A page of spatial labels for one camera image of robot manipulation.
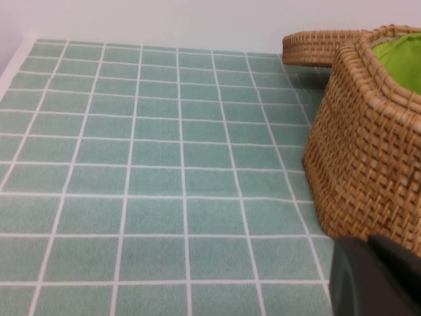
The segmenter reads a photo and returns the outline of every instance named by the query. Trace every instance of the white grout line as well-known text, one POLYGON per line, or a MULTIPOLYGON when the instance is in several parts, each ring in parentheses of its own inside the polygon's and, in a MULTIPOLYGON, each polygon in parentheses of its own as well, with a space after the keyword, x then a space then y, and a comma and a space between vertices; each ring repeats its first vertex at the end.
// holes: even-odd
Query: white grout line
POLYGON ((236 165, 235 165, 234 154, 233 154, 232 146, 231 146, 230 133, 228 132, 228 125, 227 125, 227 122, 226 122, 226 117, 225 117, 225 112, 224 112, 224 106, 223 106, 223 103, 222 103, 221 90, 220 90, 220 86, 218 84, 218 75, 216 73, 215 58, 214 58, 214 55, 213 55, 213 51, 211 51, 211 53, 212 53, 212 67, 213 67, 213 70, 214 70, 214 77, 215 77, 216 87, 218 88, 218 98, 219 98, 220 109, 221 109, 221 113, 222 113, 222 120, 224 121, 225 135, 226 135, 226 140, 227 140, 227 143, 228 143, 228 149, 230 151, 230 159, 231 159, 231 164, 232 164, 232 168, 233 168, 235 186, 237 188, 237 192, 238 192, 238 196, 239 196, 239 203, 240 203, 240 208, 241 208, 241 217, 243 219, 243 225, 244 225, 244 231, 245 231, 246 240, 247 240, 247 246, 249 248, 249 255, 250 255, 250 260, 251 260, 251 266, 253 268, 253 274, 255 276, 255 282, 257 283, 256 284, 256 289, 257 289, 257 297, 259 299, 260 314, 262 316, 266 316, 266 308, 264 306, 264 299, 263 299, 262 287, 258 283, 259 282, 259 272, 257 270, 256 258, 255 258, 255 254, 253 252, 253 245, 251 243, 251 238, 250 238, 249 225, 247 224, 247 217, 246 217, 246 214, 245 214, 243 192, 241 191, 241 187, 239 185, 239 180, 238 180, 238 174, 237 174, 236 165))
POLYGON ((98 79, 99 70, 101 68, 101 62, 104 58, 104 52, 105 52, 105 44, 103 45, 103 48, 102 48, 101 59, 99 61, 98 68, 97 68, 97 75, 95 77, 95 81, 94 81, 94 83, 92 85, 92 88, 91 88, 91 93, 89 95, 89 101, 87 103, 84 120, 82 121, 82 126, 81 126, 80 131, 79 131, 78 141, 76 143, 76 147, 74 148, 74 153, 73 153, 73 156, 72 156, 72 162, 70 163, 70 167, 69 167, 69 170, 68 170, 66 181, 64 182, 64 186, 62 188, 62 192, 61 192, 62 194, 61 194, 61 198, 60 198, 59 208, 57 210, 57 214, 56 214, 55 219, 54 219, 53 228, 51 230, 51 236, 50 236, 48 244, 47 244, 47 249, 45 250, 45 255, 44 255, 44 258, 43 258, 43 261, 42 261, 42 264, 41 264, 41 269, 39 270, 38 283, 37 283, 37 286, 36 286, 34 296, 32 298, 29 316, 34 316, 35 311, 36 311, 36 306, 37 306, 39 294, 41 292, 42 282, 43 282, 43 279, 44 279, 45 271, 47 270, 48 259, 49 259, 49 256, 51 254, 51 250, 53 248, 54 237, 55 237, 55 234, 57 233, 57 229, 59 227, 60 216, 61 216, 61 212, 62 212, 62 209, 63 209, 64 200, 66 198, 67 188, 68 188, 68 185, 70 183, 70 179, 72 178, 72 173, 73 173, 73 170, 74 170, 74 164, 76 162, 76 157, 77 157, 78 152, 79 152, 80 143, 82 142, 82 135, 84 134, 84 130, 85 130, 85 125, 86 125, 86 121, 87 121, 87 114, 89 113, 89 108, 91 107, 93 92, 95 91, 95 85, 96 85, 96 82, 97 82, 97 79, 98 79))

